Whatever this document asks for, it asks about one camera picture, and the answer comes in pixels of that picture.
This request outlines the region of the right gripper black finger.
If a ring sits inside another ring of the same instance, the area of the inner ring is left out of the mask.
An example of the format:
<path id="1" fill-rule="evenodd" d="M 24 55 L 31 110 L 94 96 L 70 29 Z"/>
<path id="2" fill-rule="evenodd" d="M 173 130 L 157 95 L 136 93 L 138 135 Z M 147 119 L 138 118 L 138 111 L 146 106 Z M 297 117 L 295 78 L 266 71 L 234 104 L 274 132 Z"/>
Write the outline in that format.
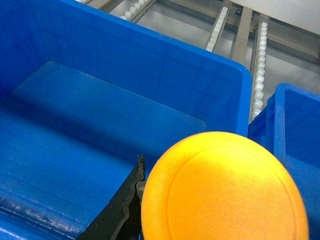
<path id="1" fill-rule="evenodd" d="M 146 183 L 145 157 L 137 156 L 137 164 L 109 203 L 78 240 L 138 240 L 142 232 L 141 192 Z"/>

